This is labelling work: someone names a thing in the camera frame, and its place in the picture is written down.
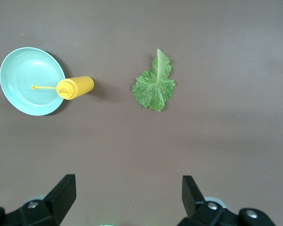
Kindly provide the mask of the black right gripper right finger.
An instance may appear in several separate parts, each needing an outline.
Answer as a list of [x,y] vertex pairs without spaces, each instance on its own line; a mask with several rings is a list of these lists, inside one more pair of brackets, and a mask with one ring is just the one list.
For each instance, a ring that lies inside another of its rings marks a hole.
[[187,217],[180,226],[272,226],[274,222],[264,212],[243,208],[232,213],[215,197],[204,197],[192,176],[182,178],[182,201]]

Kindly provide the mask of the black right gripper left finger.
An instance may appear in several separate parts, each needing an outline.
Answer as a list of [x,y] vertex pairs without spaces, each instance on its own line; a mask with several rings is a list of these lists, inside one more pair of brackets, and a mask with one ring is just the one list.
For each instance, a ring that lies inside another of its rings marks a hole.
[[75,175],[67,174],[43,198],[29,200],[10,213],[0,207],[0,226],[59,226],[75,200]]

